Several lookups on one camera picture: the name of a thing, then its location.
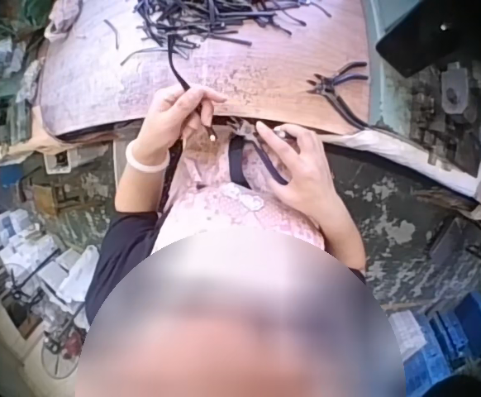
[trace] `pliers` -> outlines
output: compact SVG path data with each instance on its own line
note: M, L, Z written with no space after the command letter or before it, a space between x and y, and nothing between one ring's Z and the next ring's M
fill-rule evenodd
M313 89L309 89L307 91L308 93L315 93L325 97L340 116L342 116L351 126L358 128L359 130L369 128L369 124L361 120L352 112L352 110L350 110L349 105L347 105L343 98L336 92L336 86L349 80L367 80L369 77L365 74L347 73L351 69L363 68L365 66L367 66L367 62L350 62L331 77L314 74L319 81L307 80L307 82L314 87Z

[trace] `woman's left hand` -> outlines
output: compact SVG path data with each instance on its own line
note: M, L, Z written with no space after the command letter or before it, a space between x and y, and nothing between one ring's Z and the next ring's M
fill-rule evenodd
M221 93L196 84L188 91L180 85L159 89L152 99L132 154L141 164L160 164L180 136L196 131L201 125L211 126L212 102L225 101L226 97ZM202 112L196 114L194 110L200 103Z
M293 124L280 126L282 132L297 139L300 150L297 153L262 122L257 122L256 128L292 176L286 186L269 179L270 188L283 203L318 222L322 214L341 208L335 205L340 204L341 199L334 187L323 143L314 131Z

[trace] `workbench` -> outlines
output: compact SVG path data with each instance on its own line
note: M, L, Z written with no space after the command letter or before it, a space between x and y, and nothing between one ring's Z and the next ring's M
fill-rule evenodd
M206 40L189 60L175 57L188 81L223 92L229 100L217 115L291 122L336 134L349 126L321 96L311 95L307 79L330 76L352 60L368 60L369 48L362 2L323 0L331 15L315 7L288 10L307 26L278 16L288 36L271 26L248 21L235 35L251 47ZM121 62L133 51L155 46L143 41L136 2L88 0L67 39L49 45L40 77L38 102L45 128L65 136L85 128L143 118L154 92L176 83L166 53L144 53ZM114 31L117 29L119 49ZM339 88L356 115L368 119L369 83L351 81Z

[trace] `fan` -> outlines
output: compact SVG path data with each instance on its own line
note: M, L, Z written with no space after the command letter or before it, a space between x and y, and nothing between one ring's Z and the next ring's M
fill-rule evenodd
M79 364L86 332L78 328L74 320L84 304L73 315L69 315L60 326L45 332L44 346L41 351L42 366L54 379L70 376Z

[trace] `black strap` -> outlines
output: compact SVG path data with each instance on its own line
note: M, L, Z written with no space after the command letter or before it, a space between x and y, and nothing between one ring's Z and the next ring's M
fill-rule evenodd
M228 147L228 159L230 161L230 179L234 184L239 184L247 189L251 189L248 181L242 172L242 151L244 149L244 137L235 135L230 140Z
M279 184L286 185L288 181L281 176L281 174L275 169L269 156L263 149L258 147L255 142L247 141L243 136L235 135L230 140L230 145L228 148L228 157L230 161L230 179L231 182L244 186L250 189L248 181L246 180L244 173L242 172L242 151L244 149L244 144L250 143L254 146L255 151L259 155L260 159L263 161L264 166Z

